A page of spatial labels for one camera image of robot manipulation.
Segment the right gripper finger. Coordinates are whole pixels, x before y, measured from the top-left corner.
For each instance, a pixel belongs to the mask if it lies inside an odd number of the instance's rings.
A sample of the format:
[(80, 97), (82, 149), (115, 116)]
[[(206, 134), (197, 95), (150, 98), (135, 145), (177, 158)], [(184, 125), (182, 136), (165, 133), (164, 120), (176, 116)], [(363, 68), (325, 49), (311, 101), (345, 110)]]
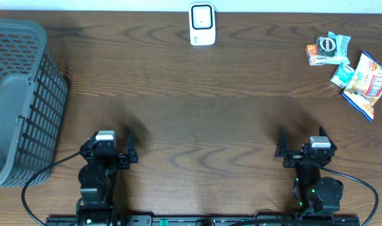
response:
[(280, 128), (280, 139), (278, 141), (274, 157), (275, 158), (284, 158), (288, 154), (288, 144), (285, 136), (285, 131)]
[(326, 130), (324, 129), (323, 126), (319, 127), (319, 136), (322, 137), (323, 139), (326, 138), (326, 147), (327, 148), (331, 148), (331, 149), (334, 149), (334, 150), (337, 149), (337, 146), (333, 143), (331, 138), (327, 135), (327, 132), (326, 132)]

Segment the teal tissue pack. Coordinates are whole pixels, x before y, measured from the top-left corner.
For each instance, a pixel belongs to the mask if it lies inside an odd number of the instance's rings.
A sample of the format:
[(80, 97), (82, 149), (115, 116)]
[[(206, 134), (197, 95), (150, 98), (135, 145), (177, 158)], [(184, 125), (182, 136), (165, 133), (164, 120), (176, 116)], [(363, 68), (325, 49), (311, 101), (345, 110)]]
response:
[(353, 74), (354, 69), (352, 67), (346, 65), (345, 63), (341, 63), (336, 68), (336, 71), (333, 73), (330, 81), (338, 87), (344, 89), (351, 80)]

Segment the yellow snack chip bag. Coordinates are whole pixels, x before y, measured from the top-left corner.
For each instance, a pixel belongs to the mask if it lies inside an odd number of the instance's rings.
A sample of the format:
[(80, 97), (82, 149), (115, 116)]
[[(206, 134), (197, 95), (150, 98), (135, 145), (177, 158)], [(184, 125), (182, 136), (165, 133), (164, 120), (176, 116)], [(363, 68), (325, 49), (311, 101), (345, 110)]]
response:
[(374, 119), (374, 105), (382, 96), (382, 64), (369, 52), (361, 54), (342, 97), (368, 121)]

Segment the orange tissue pack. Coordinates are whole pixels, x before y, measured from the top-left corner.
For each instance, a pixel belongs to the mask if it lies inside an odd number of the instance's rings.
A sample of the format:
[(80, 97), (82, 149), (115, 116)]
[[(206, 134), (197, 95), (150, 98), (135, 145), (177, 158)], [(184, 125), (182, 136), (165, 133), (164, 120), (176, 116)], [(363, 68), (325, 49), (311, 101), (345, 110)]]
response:
[(327, 57), (320, 55), (317, 49), (317, 45), (307, 45), (305, 48), (307, 53), (307, 59), (310, 66), (325, 65)]

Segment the dark green round-label packet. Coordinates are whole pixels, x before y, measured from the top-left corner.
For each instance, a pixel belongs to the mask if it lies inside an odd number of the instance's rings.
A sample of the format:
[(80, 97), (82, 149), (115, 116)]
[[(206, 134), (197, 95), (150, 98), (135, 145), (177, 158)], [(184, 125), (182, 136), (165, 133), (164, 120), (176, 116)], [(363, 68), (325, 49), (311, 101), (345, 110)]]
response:
[(336, 41), (333, 38), (319, 36), (316, 39), (317, 53), (326, 57), (334, 57), (337, 52)]

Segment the light green wipes packet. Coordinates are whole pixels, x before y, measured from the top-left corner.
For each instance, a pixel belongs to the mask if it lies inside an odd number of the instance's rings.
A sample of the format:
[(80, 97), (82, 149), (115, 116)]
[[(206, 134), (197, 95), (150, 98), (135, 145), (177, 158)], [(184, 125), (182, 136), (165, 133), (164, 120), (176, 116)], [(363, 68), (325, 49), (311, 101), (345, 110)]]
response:
[(328, 56), (326, 64), (340, 65), (341, 63), (349, 65), (350, 60), (348, 58), (348, 44), (351, 40), (350, 36), (335, 34), (331, 31), (327, 34), (328, 38), (335, 39), (336, 41), (336, 53), (334, 56)]

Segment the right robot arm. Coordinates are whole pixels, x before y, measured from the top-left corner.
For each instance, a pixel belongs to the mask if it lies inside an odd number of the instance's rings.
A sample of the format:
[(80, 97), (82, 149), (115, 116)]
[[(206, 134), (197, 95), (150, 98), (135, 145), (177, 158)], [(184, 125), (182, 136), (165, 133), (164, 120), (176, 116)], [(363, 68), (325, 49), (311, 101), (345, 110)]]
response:
[(332, 218), (340, 210), (343, 183), (321, 176), (321, 168), (331, 162), (336, 150), (323, 127), (299, 150), (290, 150), (285, 131), (280, 131), (274, 156), (283, 159), (284, 168), (295, 169), (294, 197), (300, 203), (300, 210), (294, 213), (296, 219)]

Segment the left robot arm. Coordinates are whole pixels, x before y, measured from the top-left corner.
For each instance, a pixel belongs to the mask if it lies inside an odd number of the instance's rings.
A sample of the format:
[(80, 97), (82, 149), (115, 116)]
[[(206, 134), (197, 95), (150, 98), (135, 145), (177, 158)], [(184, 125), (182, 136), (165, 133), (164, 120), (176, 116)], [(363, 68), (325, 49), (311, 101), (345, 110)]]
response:
[(126, 152), (116, 152), (114, 131), (98, 131), (80, 147), (87, 164), (80, 170), (81, 199), (77, 202), (75, 225), (126, 225), (113, 201), (119, 170), (138, 162), (133, 133), (126, 138)]

